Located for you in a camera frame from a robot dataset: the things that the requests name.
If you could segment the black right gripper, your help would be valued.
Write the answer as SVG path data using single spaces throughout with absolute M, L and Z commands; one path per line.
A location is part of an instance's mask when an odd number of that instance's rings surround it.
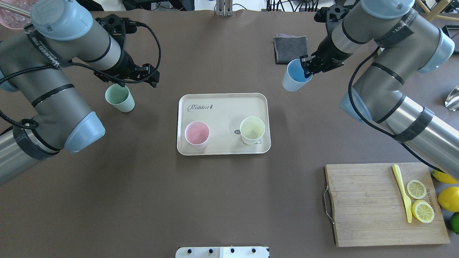
M 328 72 L 341 67 L 343 62 L 350 56 L 340 51 L 332 42 L 333 29 L 339 25 L 339 22 L 348 13 L 348 9 L 337 4 L 330 7 L 322 7 L 316 11 L 314 20 L 318 23 L 326 24 L 327 36 L 310 56 L 300 56 L 300 65 L 305 78 L 309 78 L 314 72 Z

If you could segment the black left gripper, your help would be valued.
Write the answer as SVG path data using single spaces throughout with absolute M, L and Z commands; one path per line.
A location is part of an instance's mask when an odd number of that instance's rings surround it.
M 115 64 L 109 69 L 94 71 L 94 75 L 103 82 L 121 83 L 125 86 L 127 80 L 134 82 L 144 82 L 156 88 L 160 80 L 160 72 L 153 65 L 146 63 L 138 66 L 134 63 L 132 57 L 125 50 L 127 34 L 134 34 L 138 27 L 149 28 L 146 24 L 139 21 L 133 21 L 130 18 L 121 18 L 117 15 L 110 14 L 104 18 L 96 18 L 97 23 L 107 31 L 112 37 L 111 42 L 116 42 L 120 47 L 120 54 L 115 58 Z

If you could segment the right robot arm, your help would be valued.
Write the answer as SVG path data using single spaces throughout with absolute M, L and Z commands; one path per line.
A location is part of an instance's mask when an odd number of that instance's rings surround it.
M 413 0 L 359 0 L 337 21 L 311 56 L 301 56 L 307 79 L 341 67 L 371 40 L 383 49 L 355 84 L 342 107 L 357 120 L 386 128 L 385 134 L 423 156 L 432 168 L 458 178 L 458 131 L 403 94 L 414 73 L 427 73 L 446 62 L 455 44 L 421 17 Z

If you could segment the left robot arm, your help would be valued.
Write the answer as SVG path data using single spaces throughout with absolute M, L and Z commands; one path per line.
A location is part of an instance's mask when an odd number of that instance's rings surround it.
M 24 31 L 1 42 L 1 89 L 21 92 L 37 114 L 1 133 L 1 185 L 60 150 L 77 153 L 105 134 L 96 113 L 63 72 L 90 69 L 104 82 L 146 82 L 156 87 L 159 65 L 136 65 L 125 50 L 126 34 L 148 25 L 109 15 L 94 19 L 75 0 L 40 0 Z

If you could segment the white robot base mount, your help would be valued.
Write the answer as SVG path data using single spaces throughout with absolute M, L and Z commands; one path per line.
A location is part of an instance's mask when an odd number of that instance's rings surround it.
M 269 258 L 269 247 L 182 247 L 176 251 L 176 258 Z

